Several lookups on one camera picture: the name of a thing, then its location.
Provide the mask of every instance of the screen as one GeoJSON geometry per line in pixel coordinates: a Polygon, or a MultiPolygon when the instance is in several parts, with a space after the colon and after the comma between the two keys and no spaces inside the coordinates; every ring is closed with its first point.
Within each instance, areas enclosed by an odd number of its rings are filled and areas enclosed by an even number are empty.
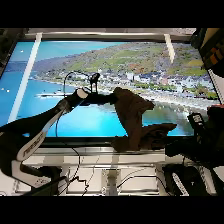
{"type": "MultiPolygon", "coordinates": [[[[0,79],[0,126],[7,124],[34,42],[18,42],[0,79]]],[[[41,42],[15,119],[45,112],[62,99],[63,81],[69,71],[100,73],[98,91],[112,93],[116,86],[153,100],[155,108],[143,114],[143,125],[174,123],[170,136],[193,135],[187,116],[219,103],[214,86],[196,49],[172,43],[44,41],[41,42]]],[[[87,86],[87,76],[73,73],[66,93],[87,86]]],[[[79,106],[59,120],[59,137],[112,137],[126,131],[113,105],[79,106]]],[[[55,124],[47,136],[55,137],[55,124]]]]}

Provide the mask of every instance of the cloth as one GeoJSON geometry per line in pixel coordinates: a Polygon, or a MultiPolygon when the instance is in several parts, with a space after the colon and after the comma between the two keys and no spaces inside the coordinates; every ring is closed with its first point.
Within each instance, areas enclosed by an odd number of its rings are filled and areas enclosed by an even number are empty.
{"type": "Polygon", "coordinates": [[[162,139],[169,131],[176,128],[176,124],[154,124],[142,127],[142,114],[152,110],[154,104],[127,89],[115,88],[114,94],[118,98],[115,109],[118,118],[128,136],[115,137],[112,147],[118,151],[138,151],[144,149],[164,148],[162,139]]]}

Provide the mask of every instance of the white tape strip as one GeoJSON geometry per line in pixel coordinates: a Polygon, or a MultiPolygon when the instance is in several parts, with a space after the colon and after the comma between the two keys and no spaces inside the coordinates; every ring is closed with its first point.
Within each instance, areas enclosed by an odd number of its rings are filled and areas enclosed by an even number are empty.
{"type": "Polygon", "coordinates": [[[175,52],[174,52],[173,45],[171,43],[170,35],[169,34],[164,34],[164,37],[165,37],[165,40],[166,40],[166,46],[167,46],[168,51],[169,51],[170,62],[171,62],[171,64],[173,64],[173,60],[174,60],[174,57],[175,57],[175,52]]]}
{"type": "Polygon", "coordinates": [[[13,107],[12,107],[12,111],[11,111],[9,119],[8,119],[8,123],[16,120],[24,93],[26,91],[28,79],[29,79],[30,73],[32,71],[32,68],[33,68],[33,65],[34,65],[34,62],[36,59],[36,55],[37,55],[37,51],[38,51],[38,48],[39,48],[39,45],[41,42],[41,38],[42,38],[42,33],[37,33],[35,43],[33,44],[33,48],[30,53],[30,58],[26,65],[26,69],[24,71],[24,75],[23,75],[22,81],[20,83],[19,90],[16,95],[16,99],[14,101],[13,107]]]}

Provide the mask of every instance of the screen bezel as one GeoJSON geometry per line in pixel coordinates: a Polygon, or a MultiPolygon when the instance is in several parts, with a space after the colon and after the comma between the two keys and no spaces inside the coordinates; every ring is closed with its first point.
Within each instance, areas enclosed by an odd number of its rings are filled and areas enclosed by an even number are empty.
{"type": "MultiPolygon", "coordinates": [[[[170,35],[172,43],[190,44],[191,35],[170,35]]],[[[34,42],[36,34],[26,34],[24,38],[19,39],[18,42],[34,42]]],[[[157,42],[166,43],[164,34],[114,34],[114,33],[42,33],[41,42],[44,41],[103,41],[103,42],[157,42]]],[[[211,78],[215,91],[219,97],[220,94],[211,78]]],[[[192,136],[168,136],[168,141],[182,139],[192,136]]],[[[111,147],[110,141],[113,137],[46,137],[40,148],[78,148],[78,147],[111,147]]]]}

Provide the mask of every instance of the hillside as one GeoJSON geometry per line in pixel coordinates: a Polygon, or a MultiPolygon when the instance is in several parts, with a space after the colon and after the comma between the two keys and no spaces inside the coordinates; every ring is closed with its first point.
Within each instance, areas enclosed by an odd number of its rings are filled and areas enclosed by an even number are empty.
{"type": "MultiPolygon", "coordinates": [[[[121,71],[144,74],[159,70],[164,70],[170,75],[202,75],[205,73],[205,70],[201,70],[202,61],[199,53],[190,44],[173,43],[173,47],[175,51],[173,64],[170,63],[166,43],[130,42],[79,55],[38,61],[35,62],[33,70],[38,71],[40,75],[52,69],[97,72],[99,68],[111,69],[115,74],[121,71]]],[[[19,65],[13,64],[12,67],[18,68],[19,65]]]]}

